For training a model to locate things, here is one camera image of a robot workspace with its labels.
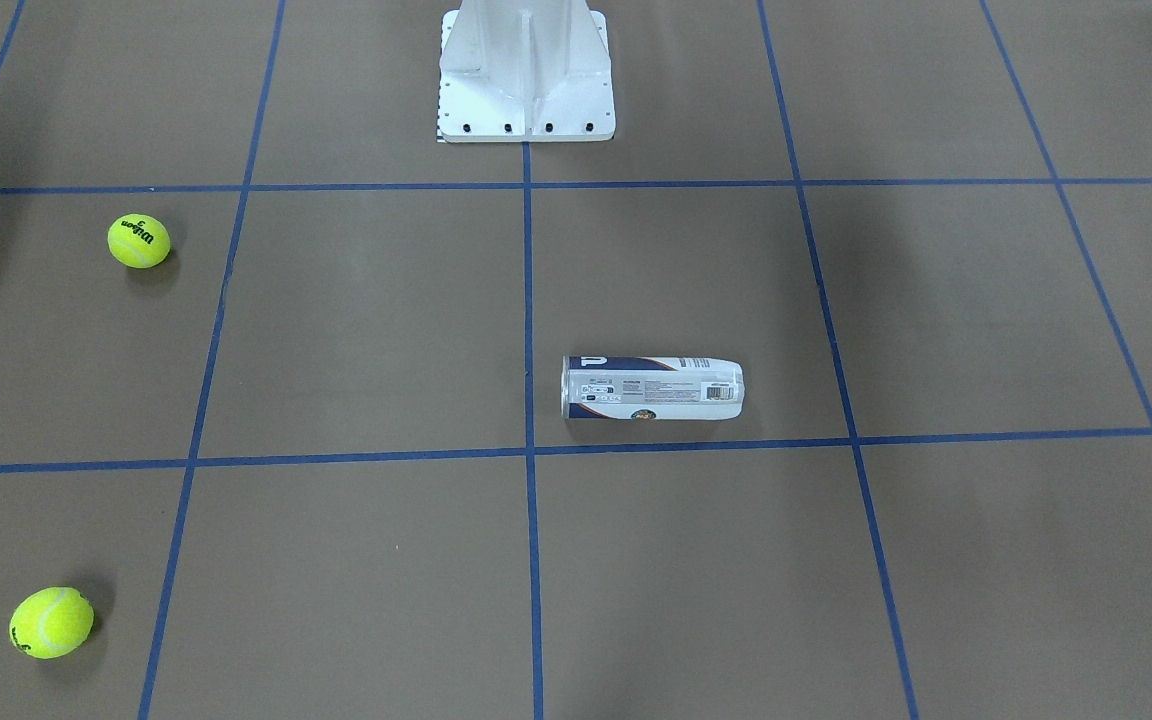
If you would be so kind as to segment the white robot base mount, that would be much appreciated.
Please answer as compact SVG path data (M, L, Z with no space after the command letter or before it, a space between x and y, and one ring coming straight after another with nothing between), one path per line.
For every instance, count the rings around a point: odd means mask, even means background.
M608 23L585 1L463 1L440 29L438 141L616 135Z

